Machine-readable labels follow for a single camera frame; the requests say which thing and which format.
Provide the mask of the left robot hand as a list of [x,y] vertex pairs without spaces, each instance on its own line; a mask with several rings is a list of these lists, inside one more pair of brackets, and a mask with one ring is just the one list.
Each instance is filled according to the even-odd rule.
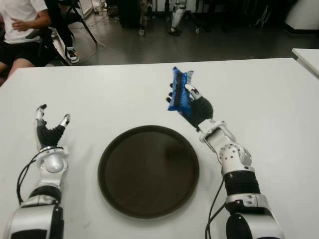
[[40,105],[36,110],[35,116],[35,138],[39,151],[46,147],[56,147],[71,120],[70,114],[66,114],[58,126],[48,129],[47,122],[43,119],[46,107],[47,104]]

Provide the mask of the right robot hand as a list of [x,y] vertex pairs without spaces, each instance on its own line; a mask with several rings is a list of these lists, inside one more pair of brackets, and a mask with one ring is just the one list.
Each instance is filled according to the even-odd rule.
[[173,108],[170,111],[177,111],[185,120],[187,120],[197,132],[200,131],[199,125],[213,118],[212,104],[207,100],[198,89],[190,84],[185,84],[184,89],[189,90],[189,110],[182,110],[181,107]]

